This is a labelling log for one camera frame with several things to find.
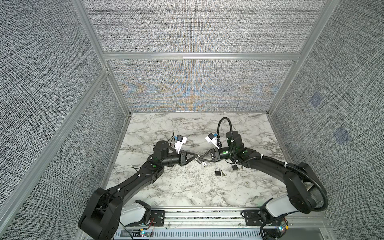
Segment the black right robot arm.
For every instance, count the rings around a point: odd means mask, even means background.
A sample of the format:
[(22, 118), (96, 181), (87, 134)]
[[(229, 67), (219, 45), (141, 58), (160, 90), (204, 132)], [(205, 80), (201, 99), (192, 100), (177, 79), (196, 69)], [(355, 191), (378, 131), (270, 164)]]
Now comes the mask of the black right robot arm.
[(285, 184), (285, 195), (271, 199), (261, 207), (268, 217), (277, 218), (296, 212), (309, 214), (328, 208), (327, 191), (308, 164), (282, 162), (246, 148), (237, 131), (228, 132), (226, 138), (228, 146), (223, 147), (217, 134), (210, 133), (205, 137), (215, 146), (206, 153), (211, 157), (209, 162), (228, 160), (232, 165), (258, 170)]

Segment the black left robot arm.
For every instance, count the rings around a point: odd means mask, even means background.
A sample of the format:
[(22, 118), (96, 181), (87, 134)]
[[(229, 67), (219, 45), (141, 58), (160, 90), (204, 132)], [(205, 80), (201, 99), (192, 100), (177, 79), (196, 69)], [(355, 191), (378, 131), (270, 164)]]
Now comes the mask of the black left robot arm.
[(120, 217), (128, 200), (160, 178), (165, 167), (183, 167), (196, 158), (197, 154), (188, 151), (177, 152), (167, 141), (157, 142), (153, 154), (134, 175), (107, 190), (93, 192), (78, 222), (79, 229), (95, 240), (111, 240), (119, 226), (125, 227)]

